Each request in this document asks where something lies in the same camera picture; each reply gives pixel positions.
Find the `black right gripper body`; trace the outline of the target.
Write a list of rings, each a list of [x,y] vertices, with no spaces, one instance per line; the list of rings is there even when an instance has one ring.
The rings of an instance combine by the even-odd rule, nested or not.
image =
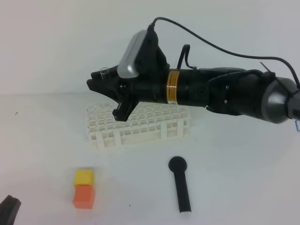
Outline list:
[[[146,35],[135,61],[139,76],[120,78],[121,98],[113,110],[117,121],[127,121],[139,102],[166,102],[165,84],[169,64],[158,45],[157,35]]]

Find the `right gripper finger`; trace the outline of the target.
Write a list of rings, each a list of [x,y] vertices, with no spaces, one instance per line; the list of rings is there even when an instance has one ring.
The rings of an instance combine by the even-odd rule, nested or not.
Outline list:
[[[117,72],[117,67],[118,66],[114,66],[114,67],[109,68],[109,70],[110,70],[110,78],[109,79],[102,80],[99,70],[96,71],[96,72],[92,72],[91,73],[91,78],[94,79],[94,80],[103,81],[106,84],[111,84],[111,85],[119,84],[120,83],[120,77],[119,77],[118,72]]]
[[[94,79],[88,79],[86,83],[91,91],[102,94],[114,101],[117,101],[117,90],[113,85],[109,85],[103,81]]]

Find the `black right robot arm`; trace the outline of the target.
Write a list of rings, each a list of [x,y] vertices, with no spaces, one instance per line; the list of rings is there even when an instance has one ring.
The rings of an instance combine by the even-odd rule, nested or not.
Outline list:
[[[105,75],[93,72],[87,85],[118,103],[117,121],[127,121],[140,102],[197,106],[275,124],[300,117],[300,90],[292,80],[241,68],[171,69],[154,32],[135,34],[120,63]]]

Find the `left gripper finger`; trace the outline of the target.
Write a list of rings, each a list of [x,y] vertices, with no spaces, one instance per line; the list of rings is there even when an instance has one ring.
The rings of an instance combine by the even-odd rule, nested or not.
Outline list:
[[[13,225],[21,206],[21,201],[8,195],[0,203],[0,225]]]

